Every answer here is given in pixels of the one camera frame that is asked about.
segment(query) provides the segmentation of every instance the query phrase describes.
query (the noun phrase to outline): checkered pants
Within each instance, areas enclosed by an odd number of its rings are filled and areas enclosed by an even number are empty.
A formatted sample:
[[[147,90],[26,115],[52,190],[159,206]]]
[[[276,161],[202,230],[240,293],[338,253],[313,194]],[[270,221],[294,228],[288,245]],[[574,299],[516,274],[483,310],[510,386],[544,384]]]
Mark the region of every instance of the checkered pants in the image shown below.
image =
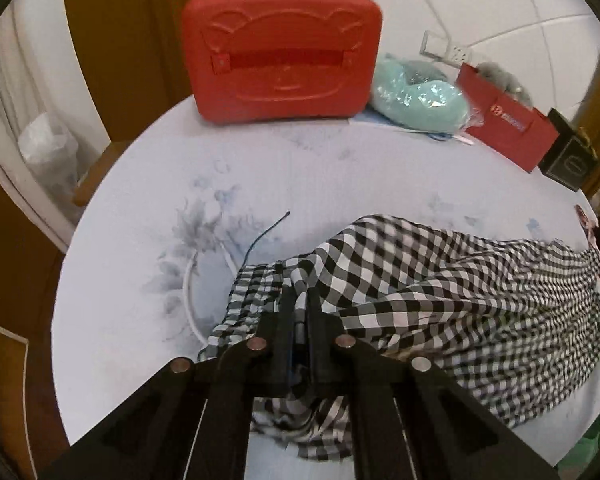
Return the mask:
[[[562,402],[600,358],[600,258],[560,240],[498,242],[390,216],[364,217],[315,251],[243,267],[203,358],[250,337],[293,286],[296,337],[306,292],[345,330],[393,358],[429,355],[510,427]],[[298,455],[351,454],[346,397],[256,399],[252,430]]]

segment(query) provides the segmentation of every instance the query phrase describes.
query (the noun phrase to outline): red gift bag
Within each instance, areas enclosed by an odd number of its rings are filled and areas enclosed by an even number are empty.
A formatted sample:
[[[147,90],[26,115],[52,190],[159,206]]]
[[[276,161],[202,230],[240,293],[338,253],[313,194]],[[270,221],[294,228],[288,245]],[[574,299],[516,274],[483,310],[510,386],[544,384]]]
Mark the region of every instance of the red gift bag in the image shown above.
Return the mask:
[[[467,132],[531,173],[558,138],[551,121],[481,78],[470,65],[462,65],[456,84],[484,116],[483,126]]]
[[[372,0],[191,0],[182,40],[198,110],[215,123],[353,116],[381,25]]]

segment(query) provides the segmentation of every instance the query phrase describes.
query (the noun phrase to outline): black cord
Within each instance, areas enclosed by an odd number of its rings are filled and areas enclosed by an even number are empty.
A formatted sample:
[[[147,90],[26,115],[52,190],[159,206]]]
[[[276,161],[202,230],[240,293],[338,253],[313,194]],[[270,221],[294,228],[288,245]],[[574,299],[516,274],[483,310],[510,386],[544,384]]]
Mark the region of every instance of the black cord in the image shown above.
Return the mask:
[[[278,220],[275,224],[273,224],[271,227],[269,227],[268,229],[266,229],[266,231],[262,232],[261,234],[258,235],[258,237],[253,241],[253,243],[249,246],[249,249],[247,249],[247,253],[244,255],[244,260],[242,261],[242,266],[244,267],[247,264],[247,259],[249,257],[249,254],[251,253],[251,250],[255,247],[255,245],[260,241],[260,239],[267,233],[269,233],[272,229],[274,229],[280,222],[282,222],[286,217],[288,217],[291,214],[291,211],[287,211],[282,218],[280,218],[280,220]]]

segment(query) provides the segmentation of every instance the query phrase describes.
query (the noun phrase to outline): round table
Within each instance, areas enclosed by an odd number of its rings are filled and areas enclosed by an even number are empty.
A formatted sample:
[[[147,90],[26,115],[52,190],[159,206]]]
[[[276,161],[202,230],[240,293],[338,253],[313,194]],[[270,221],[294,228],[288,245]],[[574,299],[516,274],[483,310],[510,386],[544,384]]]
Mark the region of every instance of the round table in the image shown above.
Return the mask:
[[[170,359],[196,356],[202,345],[184,292],[208,333],[226,307],[227,261],[239,266],[256,236],[288,210],[251,263],[311,251],[376,213],[494,239],[561,238],[580,250],[586,238],[575,204],[593,215],[581,192],[537,169],[527,174],[480,142],[437,142],[346,120],[218,127],[188,98],[117,161],[64,260],[52,359],[69,441]],[[197,271],[186,272],[192,248],[209,237],[224,249],[205,252]],[[553,464],[599,412],[600,364],[568,400],[515,431]],[[289,475],[353,478],[350,461],[304,462],[252,436],[246,477]]]

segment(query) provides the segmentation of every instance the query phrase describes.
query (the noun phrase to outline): silver bolt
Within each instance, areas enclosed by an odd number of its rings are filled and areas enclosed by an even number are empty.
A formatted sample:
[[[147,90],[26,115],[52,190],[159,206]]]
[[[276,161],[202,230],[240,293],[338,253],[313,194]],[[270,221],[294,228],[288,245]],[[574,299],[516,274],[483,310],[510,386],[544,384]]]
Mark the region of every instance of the silver bolt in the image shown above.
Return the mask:
[[[184,357],[176,357],[171,361],[170,368],[174,374],[181,374],[191,368],[191,362]]]
[[[411,360],[411,366],[419,372],[427,372],[431,369],[431,361],[426,357],[418,356]]]
[[[351,348],[356,344],[356,338],[349,334],[341,334],[336,338],[336,345],[341,348]]]
[[[252,337],[247,341],[247,348],[249,350],[258,351],[264,350],[267,347],[267,340],[261,337]]]

